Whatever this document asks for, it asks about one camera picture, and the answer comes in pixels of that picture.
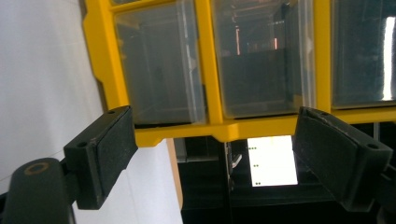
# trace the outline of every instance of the transparent drawer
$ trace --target transparent drawer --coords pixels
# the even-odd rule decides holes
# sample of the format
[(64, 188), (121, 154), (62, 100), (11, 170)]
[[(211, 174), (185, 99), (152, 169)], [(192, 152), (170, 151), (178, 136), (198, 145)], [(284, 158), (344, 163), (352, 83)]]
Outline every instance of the transparent drawer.
[(314, 107), (312, 1), (215, 0), (213, 8), (226, 118)]
[(396, 105), (395, 18), (395, 1), (333, 1), (333, 108)]
[(136, 124), (205, 122), (193, 1), (116, 16)]

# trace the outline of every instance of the screw hole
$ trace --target screw hole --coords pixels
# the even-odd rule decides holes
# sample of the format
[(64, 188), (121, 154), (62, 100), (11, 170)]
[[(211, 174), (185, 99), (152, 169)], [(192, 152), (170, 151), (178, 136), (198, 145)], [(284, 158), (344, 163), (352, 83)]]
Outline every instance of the screw hole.
[(378, 149), (377, 145), (374, 144), (367, 144), (367, 147), (373, 148), (373, 149)]
[(86, 142), (81, 142), (81, 143), (78, 143), (78, 145), (77, 145), (77, 147), (85, 147), (85, 146), (87, 146)]
[(26, 175), (39, 175), (47, 170), (49, 167), (50, 165), (47, 162), (38, 162), (26, 168), (24, 170), (24, 173)]

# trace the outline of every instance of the yellow plastic rack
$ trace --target yellow plastic rack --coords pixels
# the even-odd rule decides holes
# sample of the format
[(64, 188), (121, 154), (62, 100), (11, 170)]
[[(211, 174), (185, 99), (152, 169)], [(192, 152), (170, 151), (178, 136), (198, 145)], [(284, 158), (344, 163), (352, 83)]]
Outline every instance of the yellow plastic rack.
[[(114, 17), (121, 12), (168, 4), (172, 0), (141, 0), (115, 5), (111, 0), (86, 0), (84, 30), (94, 75), (104, 85), (108, 108), (128, 105)], [(331, 0), (314, 0), (314, 35), (317, 109), (348, 123), (396, 120), (396, 106), (333, 110), (331, 97)], [(200, 62), (208, 106), (207, 124), (136, 129), (140, 147), (153, 147), (164, 138), (213, 135), (221, 142), (252, 137), (294, 134), (297, 115), (262, 119), (226, 119), (220, 101), (219, 77), (213, 35), (211, 0), (195, 0), (200, 38)]]

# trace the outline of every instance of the black padded block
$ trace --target black padded block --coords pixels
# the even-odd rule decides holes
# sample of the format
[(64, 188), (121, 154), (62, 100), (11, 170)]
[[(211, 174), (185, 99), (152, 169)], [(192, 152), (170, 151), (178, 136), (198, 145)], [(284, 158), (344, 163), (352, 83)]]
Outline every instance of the black padded block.
[(367, 212), (392, 149), (340, 119), (302, 107), (294, 153), (350, 212)]
[(67, 144), (67, 168), (78, 177), (78, 208), (99, 209), (136, 151), (129, 106), (108, 111)]

